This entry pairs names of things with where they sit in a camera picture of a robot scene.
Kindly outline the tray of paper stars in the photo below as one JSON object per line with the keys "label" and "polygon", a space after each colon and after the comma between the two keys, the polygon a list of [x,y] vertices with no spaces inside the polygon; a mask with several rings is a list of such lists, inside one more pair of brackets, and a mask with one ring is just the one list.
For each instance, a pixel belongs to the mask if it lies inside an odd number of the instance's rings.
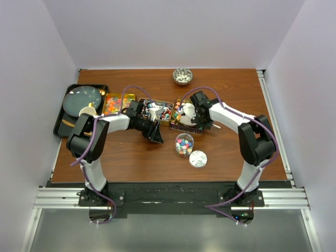
{"label": "tray of paper stars", "polygon": [[195,116],[195,107],[191,100],[181,100],[181,98],[177,98],[173,106],[170,128],[189,134],[201,135],[203,133],[203,127],[192,122]]}

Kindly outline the gold tin of candies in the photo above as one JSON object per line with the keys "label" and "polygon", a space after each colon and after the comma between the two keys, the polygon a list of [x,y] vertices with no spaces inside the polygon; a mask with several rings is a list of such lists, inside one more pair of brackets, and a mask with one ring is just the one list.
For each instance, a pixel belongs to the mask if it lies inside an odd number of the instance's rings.
{"label": "gold tin of candies", "polygon": [[141,117],[149,120],[160,121],[163,126],[169,126],[172,117],[173,103],[140,98],[138,102],[143,104]]}

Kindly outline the clear plastic jar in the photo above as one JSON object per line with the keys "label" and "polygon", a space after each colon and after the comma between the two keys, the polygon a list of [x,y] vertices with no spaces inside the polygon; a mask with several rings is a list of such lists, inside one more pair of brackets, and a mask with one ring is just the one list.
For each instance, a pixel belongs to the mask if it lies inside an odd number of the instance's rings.
{"label": "clear plastic jar", "polygon": [[188,133],[181,133],[175,139],[175,151],[178,156],[187,157],[193,151],[194,138]]}

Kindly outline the tin of translucent star candies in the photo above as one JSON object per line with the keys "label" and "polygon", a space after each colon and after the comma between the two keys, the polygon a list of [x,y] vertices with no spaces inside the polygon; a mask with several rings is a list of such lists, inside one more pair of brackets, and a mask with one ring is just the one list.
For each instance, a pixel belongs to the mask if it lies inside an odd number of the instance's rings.
{"label": "tin of translucent star candies", "polygon": [[107,93],[103,104],[102,113],[105,115],[117,113],[120,111],[120,104],[122,109],[129,107],[132,100],[136,100],[135,94],[126,93],[121,102],[121,93]]}

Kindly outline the metal scoop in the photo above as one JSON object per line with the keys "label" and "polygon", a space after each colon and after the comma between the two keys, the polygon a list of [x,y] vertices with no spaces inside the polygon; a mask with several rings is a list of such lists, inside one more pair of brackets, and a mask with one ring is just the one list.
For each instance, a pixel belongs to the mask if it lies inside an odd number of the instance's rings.
{"label": "metal scoop", "polygon": [[[189,116],[186,116],[186,115],[185,115],[185,116],[184,116],[184,115],[181,116],[179,122],[180,122],[181,124],[183,124],[183,125],[188,126],[188,127],[196,127],[196,126],[198,126],[197,123],[192,122],[192,121],[191,121],[191,118],[190,118]],[[210,129],[218,129],[218,130],[220,130],[221,127],[218,126],[218,125],[212,124],[212,125],[210,126]]]}

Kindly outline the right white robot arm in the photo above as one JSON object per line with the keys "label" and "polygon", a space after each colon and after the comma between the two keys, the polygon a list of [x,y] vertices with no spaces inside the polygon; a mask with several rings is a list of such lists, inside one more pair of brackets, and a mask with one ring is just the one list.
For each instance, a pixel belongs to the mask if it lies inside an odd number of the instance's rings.
{"label": "right white robot arm", "polygon": [[207,205],[207,208],[220,207],[235,202],[246,206],[258,191],[259,179],[264,168],[279,152],[278,142],[269,120],[264,115],[257,117],[242,113],[222,102],[219,96],[211,100],[202,92],[190,96],[195,108],[192,122],[209,129],[219,122],[238,135],[239,149],[244,159],[242,172],[233,190],[228,191],[224,202]]}

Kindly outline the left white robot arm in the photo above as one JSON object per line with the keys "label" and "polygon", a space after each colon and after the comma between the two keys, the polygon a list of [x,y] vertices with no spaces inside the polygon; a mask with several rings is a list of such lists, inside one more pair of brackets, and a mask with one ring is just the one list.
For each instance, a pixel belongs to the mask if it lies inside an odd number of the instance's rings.
{"label": "left white robot arm", "polygon": [[104,190],[107,179],[100,162],[109,133],[137,130],[152,142],[164,142],[160,133],[160,123],[153,115],[148,119],[143,118],[143,107],[144,104],[131,101],[127,108],[117,114],[92,116],[84,113],[78,118],[67,139],[66,147],[76,158],[71,165],[80,165],[85,176],[85,187],[92,191],[90,199],[97,206],[105,205],[109,199],[109,193]]}

